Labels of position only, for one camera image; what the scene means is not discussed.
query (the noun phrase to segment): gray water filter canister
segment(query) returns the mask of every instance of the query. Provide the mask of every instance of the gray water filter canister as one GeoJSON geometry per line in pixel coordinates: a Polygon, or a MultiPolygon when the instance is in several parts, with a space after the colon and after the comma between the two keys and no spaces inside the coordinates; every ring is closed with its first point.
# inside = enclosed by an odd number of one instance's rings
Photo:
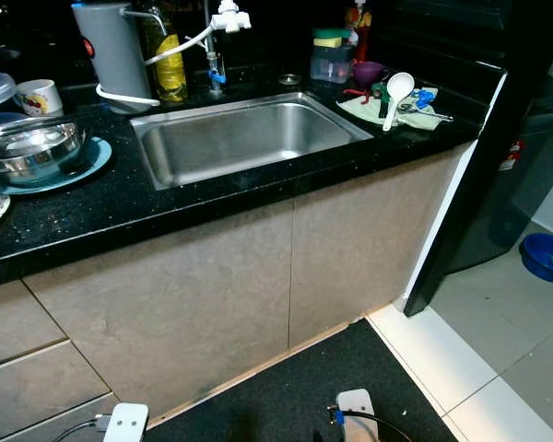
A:
{"type": "MultiPolygon", "coordinates": [[[[102,90],[111,94],[151,99],[147,73],[133,17],[123,17],[123,3],[76,3],[72,10],[88,56],[99,78],[102,90]]],[[[139,113],[147,104],[110,99],[116,113],[139,113]]]]}

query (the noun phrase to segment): white mug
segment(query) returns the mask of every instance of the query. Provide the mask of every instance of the white mug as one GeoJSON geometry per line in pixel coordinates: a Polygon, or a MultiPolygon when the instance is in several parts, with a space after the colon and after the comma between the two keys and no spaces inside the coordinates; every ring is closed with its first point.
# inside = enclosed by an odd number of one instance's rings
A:
{"type": "Polygon", "coordinates": [[[31,117],[64,115],[53,80],[30,80],[17,85],[15,102],[31,117]]]}

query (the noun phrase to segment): black granite countertop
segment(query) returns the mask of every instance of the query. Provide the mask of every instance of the black granite countertop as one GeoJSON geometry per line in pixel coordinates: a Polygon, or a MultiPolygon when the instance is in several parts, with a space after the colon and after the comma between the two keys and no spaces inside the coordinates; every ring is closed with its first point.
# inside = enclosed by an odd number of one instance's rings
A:
{"type": "MultiPolygon", "coordinates": [[[[201,87],[202,92],[191,94],[186,105],[165,111],[303,90],[373,138],[156,191],[129,118],[111,113],[104,105],[80,106],[75,109],[78,122],[111,144],[112,158],[94,175],[68,187],[12,197],[0,220],[0,284],[451,149],[477,137],[485,109],[441,91],[436,108],[454,115],[453,123],[444,122],[434,132],[402,126],[384,134],[380,126],[356,119],[335,105],[339,85],[311,82],[282,87],[274,81],[269,85],[235,85],[220,98],[210,97],[201,87]]],[[[91,90],[74,93],[83,97],[91,90]]]]}

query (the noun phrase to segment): white ladle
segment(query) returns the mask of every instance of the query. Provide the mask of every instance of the white ladle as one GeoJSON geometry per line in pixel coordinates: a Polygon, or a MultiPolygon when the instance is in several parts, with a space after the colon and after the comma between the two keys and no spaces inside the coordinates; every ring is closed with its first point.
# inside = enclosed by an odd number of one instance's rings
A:
{"type": "Polygon", "coordinates": [[[387,82],[387,92],[389,92],[390,100],[387,117],[385,117],[385,123],[383,124],[384,132],[389,132],[394,123],[397,105],[399,105],[402,99],[411,94],[412,90],[414,90],[414,77],[407,72],[398,72],[389,79],[387,82]]]}

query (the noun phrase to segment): towel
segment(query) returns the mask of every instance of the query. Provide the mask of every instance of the towel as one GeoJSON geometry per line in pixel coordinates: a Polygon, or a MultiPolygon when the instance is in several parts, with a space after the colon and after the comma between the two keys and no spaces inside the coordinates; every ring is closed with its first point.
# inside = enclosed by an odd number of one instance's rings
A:
{"type": "MultiPolygon", "coordinates": [[[[435,87],[423,87],[423,90],[428,90],[436,96],[438,89],[435,87]]],[[[379,118],[379,108],[381,107],[381,100],[369,98],[367,104],[361,104],[365,100],[364,97],[356,97],[343,103],[336,102],[336,104],[344,109],[346,112],[351,113],[355,117],[359,117],[367,122],[374,122],[375,124],[382,125],[385,122],[384,118],[379,118]]],[[[417,97],[411,95],[406,99],[403,99],[400,104],[408,103],[415,104],[418,101],[417,97]]],[[[426,112],[434,112],[434,108],[428,105],[422,109],[426,112]]],[[[423,129],[425,131],[433,131],[442,122],[440,118],[432,117],[430,115],[424,115],[419,112],[414,113],[395,113],[393,126],[399,124],[407,124],[408,126],[415,127],[417,129],[423,129]]]]}

